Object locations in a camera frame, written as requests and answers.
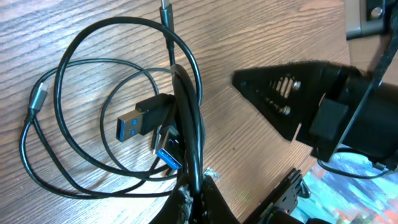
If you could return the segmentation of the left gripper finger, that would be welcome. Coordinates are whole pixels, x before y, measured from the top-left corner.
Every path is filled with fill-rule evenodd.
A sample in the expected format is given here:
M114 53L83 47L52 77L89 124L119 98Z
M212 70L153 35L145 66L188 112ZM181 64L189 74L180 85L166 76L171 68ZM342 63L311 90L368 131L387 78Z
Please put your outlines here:
M177 184L151 223L238 223L211 175L203 173L205 129L187 71L172 65L177 133L185 155Z

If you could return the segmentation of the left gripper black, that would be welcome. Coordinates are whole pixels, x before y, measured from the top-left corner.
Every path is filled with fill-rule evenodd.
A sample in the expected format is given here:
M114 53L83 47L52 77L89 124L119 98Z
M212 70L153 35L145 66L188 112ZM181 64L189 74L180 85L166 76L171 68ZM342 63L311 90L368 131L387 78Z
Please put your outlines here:
M315 60L236 70L232 84L286 140L301 123L297 140L313 157L328 162L345 145L396 170L397 86L360 76L354 66Z

